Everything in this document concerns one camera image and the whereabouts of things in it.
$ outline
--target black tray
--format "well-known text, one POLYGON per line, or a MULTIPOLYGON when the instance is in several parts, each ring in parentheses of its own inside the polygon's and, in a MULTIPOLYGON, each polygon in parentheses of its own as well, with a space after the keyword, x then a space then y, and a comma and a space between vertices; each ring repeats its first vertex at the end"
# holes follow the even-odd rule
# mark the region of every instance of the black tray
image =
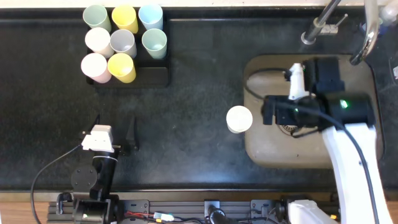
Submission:
MULTIPOLYGON (((119 28, 112 21, 112 10, 113 8, 107 8, 108 16, 111 20, 112 30, 111 35, 114 31, 119 28)), ((142 24, 142 22, 138 18, 138 10, 137 12, 138 19, 138 33, 134 34, 134 38, 137 45, 137 56, 133 59, 134 68, 136 69, 136 79, 131 83, 123 83, 119 81, 117 78, 112 76, 110 81, 107 83, 98 83, 92 80, 90 77, 86 78, 87 84, 93 85, 96 88, 165 88, 169 85, 170 82, 170 51, 169 51, 169 27, 167 20, 165 19, 165 15, 163 15, 163 31, 167 36, 167 54, 163 59, 153 59, 145 49, 142 44, 142 35, 146 31, 146 28, 142 24)), ((91 49, 88 48, 87 54, 93 53, 91 49)))

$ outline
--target white cup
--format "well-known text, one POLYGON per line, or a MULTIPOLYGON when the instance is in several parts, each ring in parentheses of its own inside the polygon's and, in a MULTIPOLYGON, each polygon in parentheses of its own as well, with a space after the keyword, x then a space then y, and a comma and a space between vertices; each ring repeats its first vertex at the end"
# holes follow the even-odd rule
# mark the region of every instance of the white cup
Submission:
POLYGON ((147 30, 163 29, 163 10, 158 4, 142 6, 138 11, 138 17, 147 30))
POLYGON ((111 36, 111 47, 117 53, 125 53, 132 58, 137 56, 137 45, 134 35, 129 30, 120 29, 111 36))
POLYGON ((104 28, 94 28, 87 32, 85 37, 86 45, 95 53, 103 55, 105 58, 110 58, 114 50, 110 44, 111 36, 104 28))
POLYGON ((83 20, 91 28, 102 27, 108 32, 111 32, 111 21, 109 20, 108 12, 104 6, 88 6, 83 12, 83 20))
POLYGON ((142 44, 154 59, 162 59, 167 53, 167 36, 160 29, 150 29, 142 35, 142 44))
POLYGON ((104 56, 98 53, 86 55, 81 61, 82 72, 98 83, 106 83, 112 78, 108 71, 108 63, 104 56))
POLYGON ((235 134, 247 131, 253 123, 253 116, 244 106, 234 106, 226 114, 228 129, 235 134))

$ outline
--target white wall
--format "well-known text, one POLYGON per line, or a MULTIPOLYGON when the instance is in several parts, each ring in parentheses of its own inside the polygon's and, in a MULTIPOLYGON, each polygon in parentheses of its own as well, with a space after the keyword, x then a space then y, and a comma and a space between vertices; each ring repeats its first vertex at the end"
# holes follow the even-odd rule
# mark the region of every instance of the white wall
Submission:
MULTIPOLYGON (((330 0, 0 0, 0 8, 13 7, 86 7, 101 4, 114 7, 123 3, 133 6, 156 2, 167 6, 325 6, 330 0)), ((385 5, 390 0, 377 0, 385 5)), ((361 0, 342 0, 340 6, 362 6, 361 0)))

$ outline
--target cup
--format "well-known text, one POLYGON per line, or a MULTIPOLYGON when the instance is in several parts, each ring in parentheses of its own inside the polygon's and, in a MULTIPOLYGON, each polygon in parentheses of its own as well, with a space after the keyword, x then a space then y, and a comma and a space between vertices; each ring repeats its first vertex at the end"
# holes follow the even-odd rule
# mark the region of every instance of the cup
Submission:
POLYGON ((142 6, 138 11, 138 17, 147 30, 163 29, 163 10, 158 4, 142 6))
POLYGON ((167 53, 167 36, 160 29, 150 29, 142 35, 142 44, 154 59, 162 59, 167 53))
POLYGON ((103 55, 105 58, 110 58, 114 53, 110 40, 111 36, 109 32, 101 27, 89 30, 85 37, 87 47, 93 52, 103 55))
POLYGON ((98 83, 106 83, 112 78, 107 69, 106 59, 98 53, 86 55, 81 61, 82 72, 98 83))
POLYGON ((226 114, 228 129, 235 134, 247 131, 253 123, 253 116, 244 106, 234 106, 226 114))
POLYGON ((104 6, 88 6, 83 12, 83 20, 91 28, 101 27, 111 32, 111 21, 109 21, 108 12, 104 6))
POLYGON ((136 40, 132 32, 121 29, 113 32, 111 36, 111 47, 117 53, 125 53, 132 58, 137 56, 136 40))
POLYGON ((126 29, 136 34, 138 22, 136 10, 132 6, 122 5, 113 9, 112 20, 119 29, 126 29))
POLYGON ((109 59, 108 70, 123 83, 131 83, 136 78, 132 58, 124 53, 117 53, 109 59))

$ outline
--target black countertop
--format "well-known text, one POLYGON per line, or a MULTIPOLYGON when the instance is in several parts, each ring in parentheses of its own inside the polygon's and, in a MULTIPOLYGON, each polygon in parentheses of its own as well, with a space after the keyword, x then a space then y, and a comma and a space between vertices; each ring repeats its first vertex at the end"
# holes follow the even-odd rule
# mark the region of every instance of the black countertop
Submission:
MULTIPOLYGON (((244 150, 243 134, 230 133, 225 116, 243 104, 243 69, 250 59, 352 54, 363 43, 358 30, 362 9, 351 11, 337 36, 319 37, 312 46, 303 45, 300 35, 319 9, 166 10, 172 80, 168 88, 146 90, 96 90, 86 84, 80 70, 87 32, 81 12, 2 14, 1 190, 29 189, 39 169, 80 143, 79 131, 98 113, 103 124, 114 127, 124 126, 132 113, 137 116, 141 150, 119 158, 113 191, 335 187, 332 170, 256 165, 244 150), (196 19, 223 15, 229 19, 196 19)), ((397 35, 396 28, 387 31, 367 58, 384 126, 386 149, 379 167, 386 189, 398 187, 398 85, 392 73, 398 66, 397 35)), ((37 188, 71 189, 70 173, 78 164, 91 163, 91 157, 90 152, 74 152, 46 170, 37 188)))

